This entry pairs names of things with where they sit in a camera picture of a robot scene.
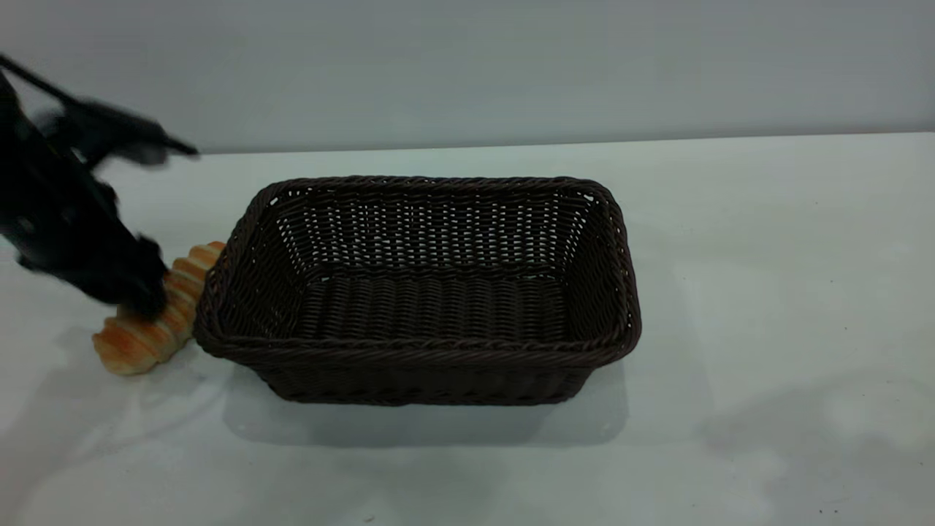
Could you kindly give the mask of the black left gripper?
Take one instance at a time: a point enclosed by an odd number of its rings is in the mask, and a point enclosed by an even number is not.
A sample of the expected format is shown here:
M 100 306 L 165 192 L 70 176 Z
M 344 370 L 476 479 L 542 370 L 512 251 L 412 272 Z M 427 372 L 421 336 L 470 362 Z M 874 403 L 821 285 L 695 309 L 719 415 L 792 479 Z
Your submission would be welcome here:
M 199 150 L 157 120 L 93 99 L 56 99 L 61 107 L 28 120 L 2 80 L 2 236 L 21 267 L 69 283 L 144 320 L 166 310 L 160 246 L 130 235 L 105 207 L 93 171 L 111 156 L 157 167 Z

